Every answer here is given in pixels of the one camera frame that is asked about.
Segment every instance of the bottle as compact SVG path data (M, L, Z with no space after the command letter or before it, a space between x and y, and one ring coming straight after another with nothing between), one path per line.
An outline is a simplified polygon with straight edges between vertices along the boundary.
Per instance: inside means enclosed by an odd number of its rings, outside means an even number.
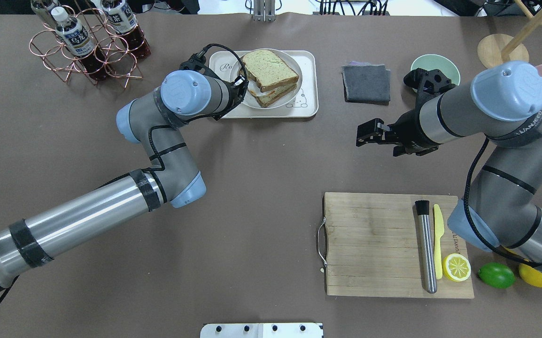
M79 62L85 67L89 77L96 81L106 79L108 75L101 61L105 59L104 53L93 44L81 20L69 16L62 7L54 7L52 17L56 21L56 34L62 38L74 56L80 57Z
M127 0L101 0L100 6L98 6L99 0L93 0L97 7L101 6L101 9L106 13L110 25L114 27L119 36L127 41L127 47L129 51L137 59L147 58L150 52L150 46L144 33L138 26L138 20L135 17L133 11L127 4Z
M58 0L31 0L31 9L33 13L43 21L49 28L56 28L56 21L50 11L57 7Z

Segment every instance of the cutting board metal handle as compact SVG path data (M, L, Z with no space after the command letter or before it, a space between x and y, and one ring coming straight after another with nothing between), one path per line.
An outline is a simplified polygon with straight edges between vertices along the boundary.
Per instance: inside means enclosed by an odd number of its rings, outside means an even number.
M323 233L323 236L325 237L325 256L321 253L321 228L325 229ZM327 260L325 259L325 257L327 257L327 227L325 227L325 216L323 216L323 220L317 228L317 252L323 261L323 268L327 268Z

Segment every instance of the bread slice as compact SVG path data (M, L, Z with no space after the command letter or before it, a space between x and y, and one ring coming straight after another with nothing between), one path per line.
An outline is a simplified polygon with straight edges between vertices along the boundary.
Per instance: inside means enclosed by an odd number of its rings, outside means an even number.
M252 94L252 96L254 96L254 98L256 99L258 104L261 105L261 107L268 108L270 105L274 104L275 102L277 102L277 100L286 96L286 94L288 94L295 88L296 84L289 84L285 86L280 86L279 88L275 88L273 90L270 90L269 92L263 92L261 94L257 94L252 90L249 90L249 92L250 94Z
M248 71L248 79L255 81L261 92L298 82L298 74L267 49L249 52L241 60Z

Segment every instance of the gray cloth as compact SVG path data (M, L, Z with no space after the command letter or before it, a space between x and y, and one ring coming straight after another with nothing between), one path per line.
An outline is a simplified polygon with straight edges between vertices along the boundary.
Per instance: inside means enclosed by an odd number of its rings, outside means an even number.
M346 102L389 102L390 70L383 64L351 62L342 66Z

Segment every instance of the wooden disc base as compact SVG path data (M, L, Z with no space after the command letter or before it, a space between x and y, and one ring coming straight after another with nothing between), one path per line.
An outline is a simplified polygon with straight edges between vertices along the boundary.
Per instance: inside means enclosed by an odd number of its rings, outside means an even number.
M478 56L484 67L496 67L511 60L528 62L530 60L528 49L522 44L514 49L505 60L501 57L501 51L511 40L513 40L513 37L507 34L492 34L483 38L478 44Z

